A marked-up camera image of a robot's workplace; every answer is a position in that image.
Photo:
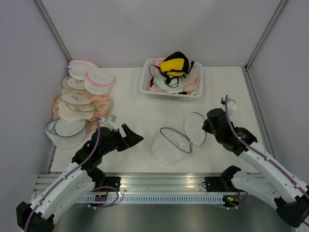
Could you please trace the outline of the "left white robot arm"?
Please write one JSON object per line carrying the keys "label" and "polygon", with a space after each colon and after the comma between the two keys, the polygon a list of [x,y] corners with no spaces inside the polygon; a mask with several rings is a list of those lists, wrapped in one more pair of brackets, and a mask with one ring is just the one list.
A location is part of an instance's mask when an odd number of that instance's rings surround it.
{"label": "left white robot arm", "polygon": [[63,214],[82,196],[93,190],[103,190],[105,173],[98,168],[103,156],[127,150],[144,139],[126,124],[122,129],[124,136],[118,129],[97,127],[55,182],[32,202],[21,202],[17,206],[18,226],[25,232],[51,232]]}

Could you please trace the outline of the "white mesh blue-trim laundry bag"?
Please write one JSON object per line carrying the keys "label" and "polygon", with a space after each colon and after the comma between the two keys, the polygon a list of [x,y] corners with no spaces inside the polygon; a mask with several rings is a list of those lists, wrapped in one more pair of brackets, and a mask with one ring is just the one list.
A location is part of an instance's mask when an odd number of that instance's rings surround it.
{"label": "white mesh blue-trim laundry bag", "polygon": [[202,129],[205,117],[191,112],[184,125],[184,133],[162,127],[151,145],[152,156],[166,166],[173,166],[193,154],[193,147],[205,143],[207,134]]}

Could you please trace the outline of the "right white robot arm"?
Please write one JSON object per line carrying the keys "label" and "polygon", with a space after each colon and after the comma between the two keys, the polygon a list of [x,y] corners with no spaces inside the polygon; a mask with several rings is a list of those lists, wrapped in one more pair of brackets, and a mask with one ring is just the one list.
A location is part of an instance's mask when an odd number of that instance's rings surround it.
{"label": "right white robot arm", "polygon": [[202,128],[266,179],[264,182],[251,177],[232,165],[221,174],[220,184],[224,190],[235,188],[253,195],[275,209],[291,227],[298,228],[305,223],[309,216],[309,185],[306,182],[284,168],[247,129],[234,127],[226,110],[210,110]]}

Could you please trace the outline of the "yellow bra black trim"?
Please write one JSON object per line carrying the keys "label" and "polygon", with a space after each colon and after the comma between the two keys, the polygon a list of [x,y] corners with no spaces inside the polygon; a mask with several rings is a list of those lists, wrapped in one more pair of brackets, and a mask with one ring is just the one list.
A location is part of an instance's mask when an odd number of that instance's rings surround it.
{"label": "yellow bra black trim", "polygon": [[190,72],[189,59],[182,52],[174,52],[160,63],[160,73],[168,76],[182,76]]}

